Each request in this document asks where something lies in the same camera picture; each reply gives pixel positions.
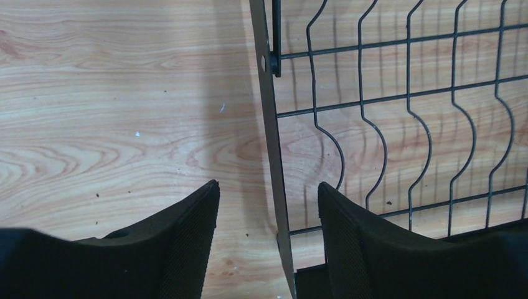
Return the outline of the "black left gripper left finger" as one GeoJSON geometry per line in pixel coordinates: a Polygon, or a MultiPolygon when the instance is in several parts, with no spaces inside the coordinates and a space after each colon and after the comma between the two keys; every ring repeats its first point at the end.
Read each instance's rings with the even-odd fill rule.
{"type": "Polygon", "coordinates": [[[1,229],[2,298],[200,298],[219,210],[211,180],[102,238],[1,229]]]}

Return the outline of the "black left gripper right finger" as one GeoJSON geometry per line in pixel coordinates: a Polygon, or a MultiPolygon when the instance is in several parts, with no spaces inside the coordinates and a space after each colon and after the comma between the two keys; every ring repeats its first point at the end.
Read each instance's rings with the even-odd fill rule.
{"type": "Polygon", "coordinates": [[[527,221],[447,239],[411,232],[318,187],[334,298],[526,298],[527,221]]]}

